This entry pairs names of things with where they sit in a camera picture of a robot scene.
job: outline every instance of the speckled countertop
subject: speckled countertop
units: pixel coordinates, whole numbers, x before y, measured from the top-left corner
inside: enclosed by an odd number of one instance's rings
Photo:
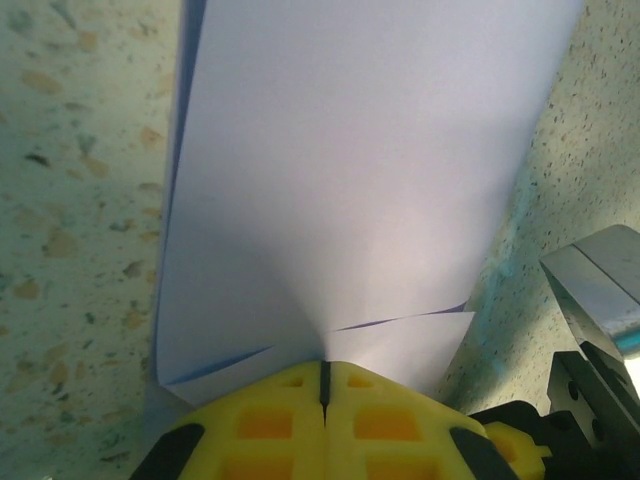
[[[545,408],[542,252],[640,229],[640,0],[587,1],[441,393]],[[0,0],[0,478],[138,460],[178,2]]]

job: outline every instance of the granite surface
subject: granite surface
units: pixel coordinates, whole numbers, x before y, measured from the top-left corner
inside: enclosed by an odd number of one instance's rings
[[[640,229],[640,0],[588,0],[443,381],[546,407],[575,344],[537,259]],[[0,0],[0,478],[139,460],[178,2]]]

